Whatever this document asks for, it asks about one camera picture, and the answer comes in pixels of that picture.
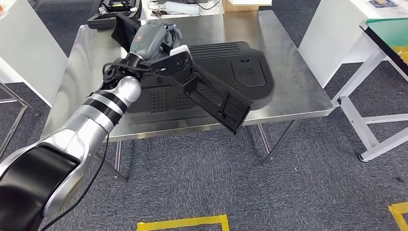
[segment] silver robot arm segment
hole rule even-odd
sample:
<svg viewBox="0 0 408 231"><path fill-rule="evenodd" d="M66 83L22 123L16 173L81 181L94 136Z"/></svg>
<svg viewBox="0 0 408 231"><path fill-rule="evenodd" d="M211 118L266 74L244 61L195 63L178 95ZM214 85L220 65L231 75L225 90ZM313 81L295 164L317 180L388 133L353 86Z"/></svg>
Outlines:
<svg viewBox="0 0 408 231"><path fill-rule="evenodd" d="M126 76L115 88L91 94L58 130L8 156L0 164L0 230L37 230L43 217L64 208L91 155L140 92L140 82ZM22 202L26 207L12 203L21 200L29 200Z"/></svg>

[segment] black stripe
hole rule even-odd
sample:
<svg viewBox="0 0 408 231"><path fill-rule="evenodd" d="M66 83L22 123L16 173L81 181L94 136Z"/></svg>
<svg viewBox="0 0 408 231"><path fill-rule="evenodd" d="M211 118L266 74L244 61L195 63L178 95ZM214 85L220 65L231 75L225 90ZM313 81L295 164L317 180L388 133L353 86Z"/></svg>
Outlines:
<svg viewBox="0 0 408 231"><path fill-rule="evenodd" d="M87 99L83 105L89 105L98 109L101 113L105 114L114 125L119 123L120 118L122 118L122 116L119 113L112 110L110 107L106 106L104 103L96 99Z"/></svg>
<svg viewBox="0 0 408 231"><path fill-rule="evenodd" d="M106 92L104 90L99 90L96 91L95 93L103 97L106 97L107 99L110 99L112 102L116 103L116 105L118 105L118 107L122 110L123 113L125 113L128 110L127 108L128 106L126 106L126 104L114 94Z"/></svg>

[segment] black cable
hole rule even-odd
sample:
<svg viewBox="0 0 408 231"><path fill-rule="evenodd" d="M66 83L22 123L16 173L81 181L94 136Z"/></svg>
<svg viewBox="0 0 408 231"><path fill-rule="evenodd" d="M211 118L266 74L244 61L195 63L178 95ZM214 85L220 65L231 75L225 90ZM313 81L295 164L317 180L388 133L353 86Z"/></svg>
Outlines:
<svg viewBox="0 0 408 231"><path fill-rule="evenodd" d="M127 68L127 69L130 69L130 70L133 70L133 71L142 71L142 72L152 71L152 69L149 69L149 68L147 68L147 69L146 68L137 68L137 67L132 67L132 66L125 65L125 64L107 63L107 64L103 65L103 67L102 67L102 75L105 74L105 69L109 65L123 67L123 68Z"/></svg>
<svg viewBox="0 0 408 231"><path fill-rule="evenodd" d="M209 7L209 8L204 8L204 7L202 7L200 4L198 4L197 3L197 5L199 6L199 7L201 7L201 9L203 9L203 10L210 10L210 9L212 9L212 8L214 8L215 6L217 6L218 5L218 3L220 3L221 2L221 0L219 0L216 4L214 4L214 6L212 6L212 7Z"/></svg>
<svg viewBox="0 0 408 231"><path fill-rule="evenodd" d="M77 202L75 202L74 205L72 205L69 209L67 209L65 212L63 212L61 215L59 215L58 217L56 217L54 220L52 220L50 223L48 223L46 226L44 226L44 228L41 229L41 231L45 231L47 230L49 227L51 227L51 225L53 225L55 222L59 221L61 218L63 218L65 215L67 215L69 212L71 212L81 201L82 199L84 199L85 195L88 193L90 187L92 186L93 182L95 181L96 177L98 176L99 171L102 168L103 162L105 161L105 157L106 157L106 152L108 151L108 144L109 144L109 134L108 137L106 138L106 145L105 145L105 151L103 152L103 157L101 160L101 164L98 167L98 170L96 171L95 175L93 176L93 178L90 180L89 185L87 186L87 188L85 189L85 191L82 193L82 195L79 197L79 199L77 200Z"/></svg>

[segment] white metal frame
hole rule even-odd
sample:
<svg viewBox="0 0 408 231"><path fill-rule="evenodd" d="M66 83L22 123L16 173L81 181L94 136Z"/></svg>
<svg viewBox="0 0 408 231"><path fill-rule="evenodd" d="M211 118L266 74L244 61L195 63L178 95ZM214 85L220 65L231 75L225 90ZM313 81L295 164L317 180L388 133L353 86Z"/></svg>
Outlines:
<svg viewBox="0 0 408 231"><path fill-rule="evenodd" d="M408 120L408 114L362 117L349 99L350 94L369 76L386 56L382 50L375 51L331 100L336 107L341 107L364 146L366 146L367 151L359 156L363 162L372 160L408 141L408 128L380 143L367 125L406 121Z"/></svg>

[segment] black case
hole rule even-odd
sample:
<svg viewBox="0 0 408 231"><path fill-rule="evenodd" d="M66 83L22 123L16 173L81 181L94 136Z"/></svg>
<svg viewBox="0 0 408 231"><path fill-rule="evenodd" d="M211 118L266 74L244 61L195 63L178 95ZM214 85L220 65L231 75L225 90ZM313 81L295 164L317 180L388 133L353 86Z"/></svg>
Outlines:
<svg viewBox="0 0 408 231"><path fill-rule="evenodd" d="M248 43L192 46L190 52L196 65L251 100L251 110L266 106L272 99L274 83L268 62L263 52L251 49ZM135 124L209 116L191 98L161 77L145 77L141 84L141 96L127 111L128 118ZM198 91L214 104L222 102L203 84L199 84Z"/></svg>

